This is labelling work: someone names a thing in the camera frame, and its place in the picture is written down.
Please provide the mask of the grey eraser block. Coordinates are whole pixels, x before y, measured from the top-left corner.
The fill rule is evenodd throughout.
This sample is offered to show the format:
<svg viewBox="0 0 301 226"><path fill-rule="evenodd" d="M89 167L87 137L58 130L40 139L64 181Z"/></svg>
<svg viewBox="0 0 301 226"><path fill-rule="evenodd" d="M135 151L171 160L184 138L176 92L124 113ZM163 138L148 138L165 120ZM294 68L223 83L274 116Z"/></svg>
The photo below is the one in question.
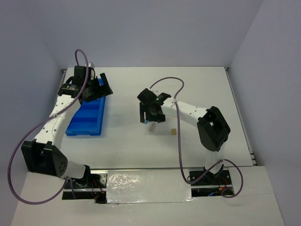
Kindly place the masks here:
<svg viewBox="0 0 301 226"><path fill-rule="evenodd" d="M156 123L153 122L153 123L151 124L151 126L150 126L149 132L150 132L150 133L153 133L155 127L156 127Z"/></svg>

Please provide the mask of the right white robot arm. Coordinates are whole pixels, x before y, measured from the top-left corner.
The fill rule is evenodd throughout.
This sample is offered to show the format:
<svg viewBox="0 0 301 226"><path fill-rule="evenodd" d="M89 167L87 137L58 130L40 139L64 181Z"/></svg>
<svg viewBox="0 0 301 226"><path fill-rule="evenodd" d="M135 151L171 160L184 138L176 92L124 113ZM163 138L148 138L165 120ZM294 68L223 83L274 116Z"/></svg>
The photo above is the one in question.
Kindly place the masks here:
<svg viewBox="0 0 301 226"><path fill-rule="evenodd" d="M224 145L229 138L230 127L221 111L212 106L202 108L178 101L170 94L161 93L156 95L149 89L144 89L138 96L140 122L162 123L166 117L177 119L178 152L180 171L184 181L193 185L203 178L209 184L215 184L221 178L223 170ZM202 146L206 150L205 172L198 178L188 181L182 168L181 132L180 122L184 121L198 129Z"/></svg>

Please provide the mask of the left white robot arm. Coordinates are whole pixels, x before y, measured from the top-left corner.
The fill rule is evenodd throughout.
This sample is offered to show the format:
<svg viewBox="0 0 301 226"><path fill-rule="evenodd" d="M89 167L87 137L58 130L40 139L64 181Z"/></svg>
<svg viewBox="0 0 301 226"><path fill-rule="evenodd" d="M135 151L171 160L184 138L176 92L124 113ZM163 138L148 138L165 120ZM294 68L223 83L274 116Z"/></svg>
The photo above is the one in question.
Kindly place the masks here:
<svg viewBox="0 0 301 226"><path fill-rule="evenodd" d="M63 136L81 105L113 93L106 75L102 73L100 78L102 83L99 83L92 63L74 67L73 76L58 91L51 119L32 141L24 141L21 146L30 172L71 178L82 188L91 185L93 178L90 167L68 160L60 148Z"/></svg>

